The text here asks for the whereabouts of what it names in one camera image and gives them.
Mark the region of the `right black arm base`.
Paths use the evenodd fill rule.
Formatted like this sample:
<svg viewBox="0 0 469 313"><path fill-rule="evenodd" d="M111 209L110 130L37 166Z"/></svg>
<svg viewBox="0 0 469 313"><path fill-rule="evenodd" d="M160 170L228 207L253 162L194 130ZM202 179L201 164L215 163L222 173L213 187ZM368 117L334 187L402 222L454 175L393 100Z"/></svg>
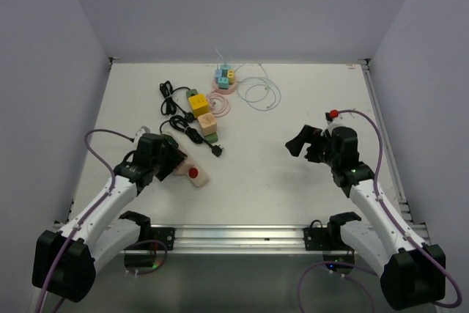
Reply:
<svg viewBox="0 0 469 313"><path fill-rule="evenodd" d="M324 225L319 219L313 220L308 227L303 228L303 242L306 251L321 251L322 259L328 270L348 274L352 267L344 265L355 263L355 250L346 245L340 235L341 226L361 221L361 217L354 212L340 213L329 218Z"/></svg>

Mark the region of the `beige power strip red sockets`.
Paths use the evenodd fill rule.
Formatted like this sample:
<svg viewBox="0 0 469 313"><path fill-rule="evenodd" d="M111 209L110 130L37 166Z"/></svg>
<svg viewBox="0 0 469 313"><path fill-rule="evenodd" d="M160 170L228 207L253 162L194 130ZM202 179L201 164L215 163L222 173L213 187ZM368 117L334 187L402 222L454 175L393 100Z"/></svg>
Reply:
<svg viewBox="0 0 469 313"><path fill-rule="evenodd" d="M197 188L206 186L210 181L208 173L206 173L206 171L196 162L176 135L169 130L165 130L163 135L173 139L178 144L178 149L186 155L185 160L172 172L172 174L174 176L187 177L193 186Z"/></svg>

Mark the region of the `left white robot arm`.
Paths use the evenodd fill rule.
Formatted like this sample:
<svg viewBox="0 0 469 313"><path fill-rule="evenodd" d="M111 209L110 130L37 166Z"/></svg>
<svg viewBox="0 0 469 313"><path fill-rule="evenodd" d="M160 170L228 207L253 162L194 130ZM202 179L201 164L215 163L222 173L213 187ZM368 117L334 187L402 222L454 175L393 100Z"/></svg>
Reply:
<svg viewBox="0 0 469 313"><path fill-rule="evenodd" d="M124 211L153 180L162 181L187 155L170 136L145 133L136 148L111 169L101 192L75 218L37 239L32 284L77 303L91 290L100 269L129 246L152 242L149 218Z"/></svg>

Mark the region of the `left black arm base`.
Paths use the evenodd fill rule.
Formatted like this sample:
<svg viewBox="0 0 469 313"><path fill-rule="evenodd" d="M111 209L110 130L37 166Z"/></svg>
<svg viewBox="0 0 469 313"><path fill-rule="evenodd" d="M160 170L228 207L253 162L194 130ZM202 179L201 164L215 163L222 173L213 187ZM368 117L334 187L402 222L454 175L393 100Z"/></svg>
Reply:
<svg viewBox="0 0 469 313"><path fill-rule="evenodd" d="M150 217L133 211L124 212L119 220L132 221L140 229L137 242L125 249L125 269L136 276L160 269L166 262L168 252L174 249L175 228L153 228Z"/></svg>

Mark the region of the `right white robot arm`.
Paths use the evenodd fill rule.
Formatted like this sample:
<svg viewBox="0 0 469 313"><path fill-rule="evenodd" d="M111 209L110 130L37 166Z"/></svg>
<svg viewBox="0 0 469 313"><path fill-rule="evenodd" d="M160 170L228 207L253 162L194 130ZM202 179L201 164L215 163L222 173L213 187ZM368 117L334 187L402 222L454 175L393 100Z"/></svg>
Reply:
<svg viewBox="0 0 469 313"><path fill-rule="evenodd" d="M306 125L285 144L298 157L324 163L334 183L369 222L353 212L330 217L326 239L333 248L355 249L380 279L388 304L395 310L437 302L446 293L442 272L446 256L438 245L427 245L394 209L375 183L372 169L360 160L358 136L344 126L320 130Z"/></svg>

